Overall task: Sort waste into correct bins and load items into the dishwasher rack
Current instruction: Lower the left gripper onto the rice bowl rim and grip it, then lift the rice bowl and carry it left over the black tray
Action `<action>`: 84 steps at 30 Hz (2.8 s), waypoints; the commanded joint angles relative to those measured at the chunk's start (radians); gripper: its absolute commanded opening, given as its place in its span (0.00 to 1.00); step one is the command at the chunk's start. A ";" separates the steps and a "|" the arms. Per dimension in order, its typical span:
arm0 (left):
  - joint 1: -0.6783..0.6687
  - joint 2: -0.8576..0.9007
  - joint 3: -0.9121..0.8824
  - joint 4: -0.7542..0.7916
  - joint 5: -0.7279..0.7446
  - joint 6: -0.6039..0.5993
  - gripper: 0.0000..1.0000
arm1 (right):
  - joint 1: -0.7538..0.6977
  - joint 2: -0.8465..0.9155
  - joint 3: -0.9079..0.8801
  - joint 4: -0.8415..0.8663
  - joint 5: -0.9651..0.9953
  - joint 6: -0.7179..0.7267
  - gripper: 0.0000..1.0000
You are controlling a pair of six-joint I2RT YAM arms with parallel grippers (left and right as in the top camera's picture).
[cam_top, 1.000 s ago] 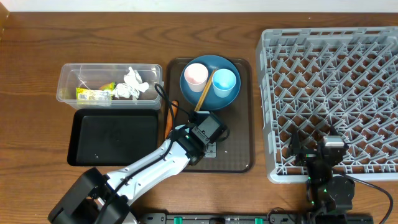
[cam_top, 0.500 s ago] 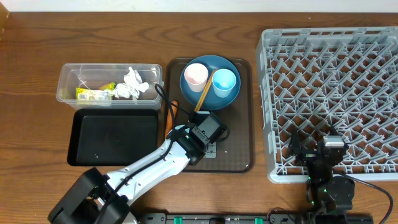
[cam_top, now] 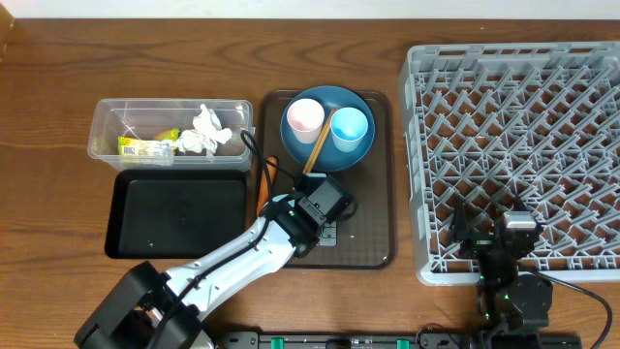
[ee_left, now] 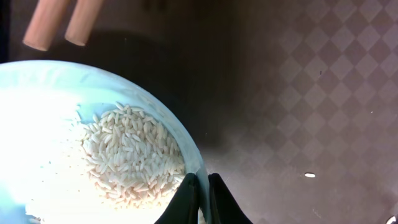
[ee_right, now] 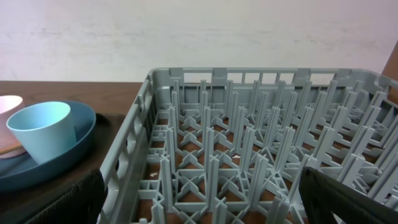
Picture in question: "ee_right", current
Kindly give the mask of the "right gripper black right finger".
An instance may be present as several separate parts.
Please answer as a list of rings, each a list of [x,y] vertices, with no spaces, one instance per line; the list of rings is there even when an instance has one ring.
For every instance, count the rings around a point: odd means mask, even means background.
[[[302,203],[310,223],[397,223],[397,212],[347,185],[304,167],[299,183]]]

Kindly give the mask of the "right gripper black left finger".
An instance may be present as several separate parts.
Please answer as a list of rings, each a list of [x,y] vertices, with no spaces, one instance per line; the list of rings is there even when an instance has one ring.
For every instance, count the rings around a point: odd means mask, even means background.
[[[107,193],[100,170],[91,170],[56,200],[30,217],[27,223],[96,223]]]

